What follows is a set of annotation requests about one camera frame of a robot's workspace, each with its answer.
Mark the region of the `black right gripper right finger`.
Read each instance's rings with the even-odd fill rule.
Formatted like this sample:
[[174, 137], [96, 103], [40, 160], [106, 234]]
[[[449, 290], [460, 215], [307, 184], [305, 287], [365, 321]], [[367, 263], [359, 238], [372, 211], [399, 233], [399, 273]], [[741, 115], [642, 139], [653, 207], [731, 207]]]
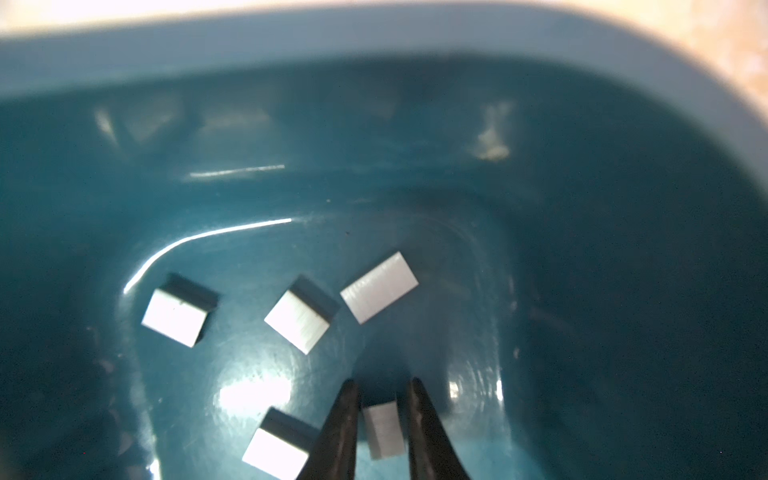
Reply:
[[407, 386], [407, 417], [410, 478], [469, 480], [426, 388], [418, 378], [411, 379]]

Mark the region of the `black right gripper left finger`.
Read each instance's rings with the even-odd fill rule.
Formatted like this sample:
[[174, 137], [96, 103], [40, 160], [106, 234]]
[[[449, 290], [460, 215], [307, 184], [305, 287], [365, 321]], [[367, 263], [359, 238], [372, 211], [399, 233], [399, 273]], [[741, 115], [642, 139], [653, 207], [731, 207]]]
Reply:
[[341, 385], [297, 480], [355, 477], [359, 410], [359, 387], [348, 379]]

